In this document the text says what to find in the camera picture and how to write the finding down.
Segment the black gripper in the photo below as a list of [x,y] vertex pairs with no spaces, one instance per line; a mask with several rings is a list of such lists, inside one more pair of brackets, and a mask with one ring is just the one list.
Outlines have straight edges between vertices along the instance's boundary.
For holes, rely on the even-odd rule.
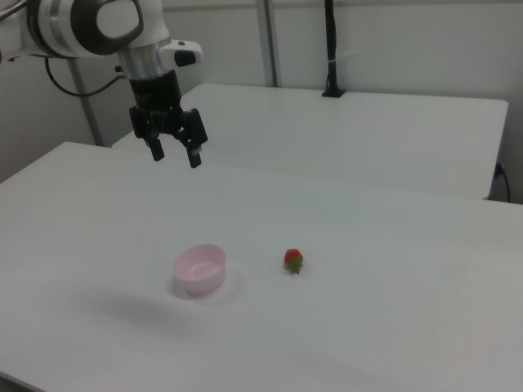
[[184,111],[176,72],[156,78],[131,80],[136,104],[129,109],[132,127],[138,139],[150,148],[154,161],[164,158],[159,134],[174,136],[185,147],[191,167],[201,163],[202,145],[207,132],[197,109]]

